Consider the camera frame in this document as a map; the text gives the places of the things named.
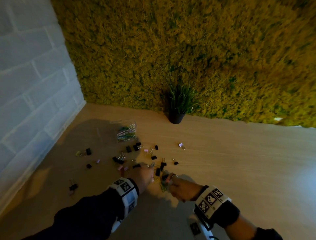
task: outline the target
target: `green moss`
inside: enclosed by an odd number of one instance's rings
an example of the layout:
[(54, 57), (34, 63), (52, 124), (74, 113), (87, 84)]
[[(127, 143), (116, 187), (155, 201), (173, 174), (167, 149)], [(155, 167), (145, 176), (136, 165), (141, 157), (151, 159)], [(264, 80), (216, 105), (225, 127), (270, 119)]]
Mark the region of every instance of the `green moss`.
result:
[(316, 127), (314, 1), (52, 4), (88, 102), (163, 110), (182, 82), (193, 115)]

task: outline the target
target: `wooden floor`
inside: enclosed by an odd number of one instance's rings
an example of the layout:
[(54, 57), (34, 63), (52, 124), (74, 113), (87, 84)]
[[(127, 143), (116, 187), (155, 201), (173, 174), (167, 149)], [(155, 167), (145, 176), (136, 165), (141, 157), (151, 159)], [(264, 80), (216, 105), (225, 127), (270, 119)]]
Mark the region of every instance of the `wooden floor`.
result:
[[(119, 119), (136, 121), (146, 148), (159, 146), (157, 163), (164, 157), (168, 171), (217, 186), (257, 226), (274, 228), (288, 240), (315, 239), (315, 129), (194, 116), (173, 125), (162, 112), (94, 104), (83, 108), (4, 211), (0, 239), (20, 239), (50, 226), (59, 209), (100, 194), (119, 177), (111, 158), (126, 144), (115, 143), (109, 124)], [(75, 157), (88, 147), (91, 156)], [(134, 158), (151, 162), (143, 151), (128, 155)], [(70, 178), (79, 185), (73, 196)], [(186, 223), (192, 210), (192, 203), (179, 203), (154, 182), (110, 239), (193, 239)], [(213, 234), (226, 239), (219, 227)]]

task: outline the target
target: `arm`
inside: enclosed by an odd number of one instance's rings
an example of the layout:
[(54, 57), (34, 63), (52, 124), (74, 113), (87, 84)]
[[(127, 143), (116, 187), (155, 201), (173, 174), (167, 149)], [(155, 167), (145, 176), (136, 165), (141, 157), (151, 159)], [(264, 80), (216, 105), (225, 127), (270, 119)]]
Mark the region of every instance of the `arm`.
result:
[(196, 201), (194, 212), (197, 217), (201, 221), (207, 222), (211, 228), (215, 223), (224, 228), (231, 240), (282, 240), (282, 237), (274, 229), (257, 228), (244, 218), (239, 209), (228, 200), (220, 204), (219, 199), (214, 196), (212, 207), (215, 208), (215, 211), (206, 216), (209, 212), (202, 212), (197, 204), (201, 203), (201, 197), (206, 197), (210, 192), (208, 186), (186, 181), (173, 173), (168, 176), (166, 183), (169, 183), (171, 194), (178, 200), (183, 202)]
[[(135, 205), (137, 204), (137, 196), (145, 191), (147, 185), (153, 180), (153, 174), (153, 168), (149, 168), (147, 165), (131, 170), (128, 180), (124, 179), (131, 187), (130, 189), (125, 188), (126, 192), (121, 187), (124, 182), (119, 181), (116, 182), (118, 185), (112, 184), (100, 195), (84, 197), (75, 205), (58, 211), (51, 227), (29, 236), (25, 240), (107, 239), (111, 231), (113, 232), (120, 224), (120, 220), (123, 220), (133, 209), (133, 202)], [(135, 200), (130, 197), (127, 199), (127, 195), (134, 196), (133, 187), (136, 191)]]

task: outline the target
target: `hand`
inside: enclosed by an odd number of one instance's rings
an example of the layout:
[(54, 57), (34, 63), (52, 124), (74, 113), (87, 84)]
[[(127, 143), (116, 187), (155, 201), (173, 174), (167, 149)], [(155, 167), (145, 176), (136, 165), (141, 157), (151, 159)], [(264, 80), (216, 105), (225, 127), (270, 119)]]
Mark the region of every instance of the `hand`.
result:
[(166, 179), (166, 183), (169, 183), (172, 180), (170, 185), (170, 192), (172, 196), (178, 200), (185, 201), (195, 201), (198, 198), (198, 194), (202, 189), (202, 185), (196, 184), (194, 182), (189, 182), (187, 180), (178, 178), (174, 173), (170, 173)]
[(154, 181), (154, 168), (141, 163), (141, 167), (132, 169), (128, 177), (134, 180), (138, 187), (139, 194), (141, 194), (145, 191), (147, 186)]

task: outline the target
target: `white brick wall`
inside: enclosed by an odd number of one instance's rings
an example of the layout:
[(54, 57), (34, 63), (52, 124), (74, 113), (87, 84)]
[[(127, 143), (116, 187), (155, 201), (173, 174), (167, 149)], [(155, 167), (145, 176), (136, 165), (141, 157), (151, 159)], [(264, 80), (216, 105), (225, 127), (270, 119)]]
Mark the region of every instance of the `white brick wall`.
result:
[(0, 2), (0, 213), (85, 101), (49, 0)]

